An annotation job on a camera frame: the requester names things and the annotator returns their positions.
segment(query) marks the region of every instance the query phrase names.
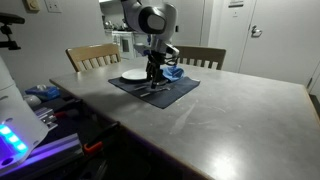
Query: utensil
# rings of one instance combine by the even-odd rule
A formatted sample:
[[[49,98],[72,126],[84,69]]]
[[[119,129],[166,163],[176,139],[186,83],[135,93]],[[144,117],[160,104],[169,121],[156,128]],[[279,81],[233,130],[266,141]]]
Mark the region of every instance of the utensil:
[[[134,89],[134,91],[137,91],[137,90],[140,90],[140,89],[144,89],[144,88],[147,88],[148,86],[140,86],[140,87],[137,87]]]
[[[168,87],[164,87],[164,88],[158,89],[157,91],[147,92],[147,93],[141,94],[140,97],[146,97],[146,96],[148,96],[150,94],[155,94],[157,92],[164,91],[164,90],[168,90],[169,91],[169,90],[171,90],[171,87],[168,86]]]

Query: plate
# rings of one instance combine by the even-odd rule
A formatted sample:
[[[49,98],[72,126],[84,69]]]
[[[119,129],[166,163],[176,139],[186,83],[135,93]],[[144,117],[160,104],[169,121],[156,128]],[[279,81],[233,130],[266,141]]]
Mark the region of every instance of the plate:
[[[145,69],[131,69],[122,73],[121,75],[124,79],[138,81],[147,79],[147,72]]]

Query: equipment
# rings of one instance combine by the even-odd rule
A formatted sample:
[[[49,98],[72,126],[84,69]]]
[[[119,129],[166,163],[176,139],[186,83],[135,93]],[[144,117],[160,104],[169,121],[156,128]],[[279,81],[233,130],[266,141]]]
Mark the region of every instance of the equipment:
[[[0,22],[4,25],[1,26],[0,30],[8,38],[8,41],[0,42],[0,48],[8,47],[9,50],[18,50],[21,49],[15,41],[12,41],[11,34],[12,31],[8,25],[13,23],[24,24],[25,20],[22,17],[13,14],[0,13]]]
[[[135,44],[142,55],[148,55],[147,80],[152,80],[151,88],[166,83],[160,65],[177,64],[179,50],[171,45],[171,36],[176,25],[177,10],[165,3],[163,7],[144,6],[137,0],[121,0],[127,25],[135,31],[150,34],[151,46]]]
[[[4,24],[1,32],[7,35],[8,42],[0,42],[0,47],[9,50],[20,49],[8,25],[23,24],[24,19],[0,13]],[[31,151],[45,138],[49,128],[30,109],[16,87],[9,71],[0,56],[0,176],[18,166]]]

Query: wooden chair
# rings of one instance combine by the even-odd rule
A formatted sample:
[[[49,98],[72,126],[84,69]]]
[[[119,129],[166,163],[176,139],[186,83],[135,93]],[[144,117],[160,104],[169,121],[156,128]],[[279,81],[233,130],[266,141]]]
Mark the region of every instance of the wooden chair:
[[[197,66],[200,61],[200,66],[205,67],[205,64],[209,64],[208,68],[212,68],[213,62],[217,63],[217,70],[221,70],[223,65],[223,60],[226,54],[224,49],[215,49],[208,47],[193,47],[193,46],[175,46],[179,49],[179,63],[181,64],[191,64],[191,59],[194,59],[193,65]]]
[[[120,62],[116,44],[102,44],[67,49],[66,53],[77,72]]]

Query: table surface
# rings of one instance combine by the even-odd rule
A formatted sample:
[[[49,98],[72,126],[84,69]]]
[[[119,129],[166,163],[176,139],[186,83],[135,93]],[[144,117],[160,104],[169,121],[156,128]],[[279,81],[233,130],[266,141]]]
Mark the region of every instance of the table surface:
[[[205,177],[320,179],[319,118],[304,86],[179,65],[201,83],[163,110],[108,83],[146,62],[50,81]]]

